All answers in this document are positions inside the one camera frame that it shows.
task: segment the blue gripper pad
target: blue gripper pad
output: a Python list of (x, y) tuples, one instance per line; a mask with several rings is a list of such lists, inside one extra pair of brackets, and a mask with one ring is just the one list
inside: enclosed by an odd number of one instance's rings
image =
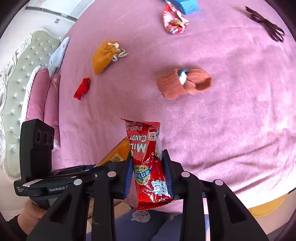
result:
[(168, 161), (164, 155), (163, 158), (161, 160), (162, 164), (163, 164), (163, 172), (165, 175), (165, 183), (167, 185), (167, 189), (168, 189), (168, 194), (170, 195), (170, 197), (172, 199), (174, 199), (175, 197), (175, 192), (174, 192), (174, 186), (173, 186), (173, 178), (172, 178), (172, 174), (168, 165)]
[(128, 196), (128, 193), (131, 187), (131, 180), (133, 177), (133, 158), (130, 154), (128, 155), (128, 158), (126, 161), (128, 162), (128, 168), (127, 168), (126, 176), (124, 179), (124, 191), (123, 191), (124, 198), (127, 198)]
[(170, 0), (170, 2), (183, 14), (190, 14), (200, 9), (196, 0)]

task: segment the label sticker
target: label sticker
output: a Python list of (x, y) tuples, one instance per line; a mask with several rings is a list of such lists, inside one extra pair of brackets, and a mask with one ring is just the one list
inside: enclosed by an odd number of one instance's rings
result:
[(22, 188), (22, 186), (15, 186), (18, 192), (23, 192), (25, 188)]
[(34, 183), (37, 183), (37, 182), (39, 182), (39, 181), (41, 181), (41, 180), (43, 180), (43, 179), (35, 179), (35, 180), (33, 180), (33, 181), (30, 181), (30, 182), (28, 182), (28, 183), (23, 184), (23, 186), (24, 186), (24, 187), (30, 187), (30, 185), (32, 185), (32, 184), (34, 184)]
[(118, 154), (116, 153), (111, 159), (111, 162), (120, 162), (120, 161), (124, 161), (124, 159)]
[(139, 185), (147, 185), (150, 179), (151, 167), (146, 165), (134, 165), (133, 172), (135, 175), (135, 181)]

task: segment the pillow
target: pillow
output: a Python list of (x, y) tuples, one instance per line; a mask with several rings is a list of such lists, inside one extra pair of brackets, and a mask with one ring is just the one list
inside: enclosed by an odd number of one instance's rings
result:
[(40, 119), (43, 121), (44, 107), (50, 86), (48, 69), (40, 69), (35, 76), (28, 104), (26, 121)]
[(57, 73), (62, 65), (62, 61), (66, 52), (66, 48), (68, 46), (70, 37), (65, 38), (61, 45), (56, 49), (56, 51), (50, 56), (48, 71), (49, 76), (52, 77), (55, 73)]
[(26, 86), (26, 92), (24, 96), (24, 101), (22, 103), (22, 111), (20, 115), (20, 128), (22, 128), (22, 123), (26, 121), (27, 117), (27, 111), (28, 111), (28, 105), (29, 105), (29, 100), (30, 100), (30, 94), (33, 86), (33, 82), (35, 79), (36, 74), (38, 73), (39, 69), (41, 68), (41, 65), (37, 66), (31, 73), (31, 76), (29, 78), (29, 81)]
[(44, 122), (54, 128), (54, 149), (59, 150), (59, 81), (61, 75), (55, 74), (50, 78), (50, 87), (44, 107)]

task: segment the white cartoon bear print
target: white cartoon bear print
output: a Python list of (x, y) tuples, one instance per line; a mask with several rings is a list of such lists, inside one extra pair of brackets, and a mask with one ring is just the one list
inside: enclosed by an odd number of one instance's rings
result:
[(131, 220), (146, 223), (150, 220), (150, 213), (148, 211), (135, 211)]

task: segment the white pillow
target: white pillow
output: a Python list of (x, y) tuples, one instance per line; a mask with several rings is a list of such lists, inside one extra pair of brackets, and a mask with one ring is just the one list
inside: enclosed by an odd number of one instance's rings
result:
[(49, 64), (48, 64), (48, 71), (49, 76), (52, 77), (54, 74), (56, 74), (63, 62), (63, 58), (68, 46), (68, 43), (70, 41), (70, 37), (65, 38), (61, 45), (56, 49), (56, 51), (50, 56)]

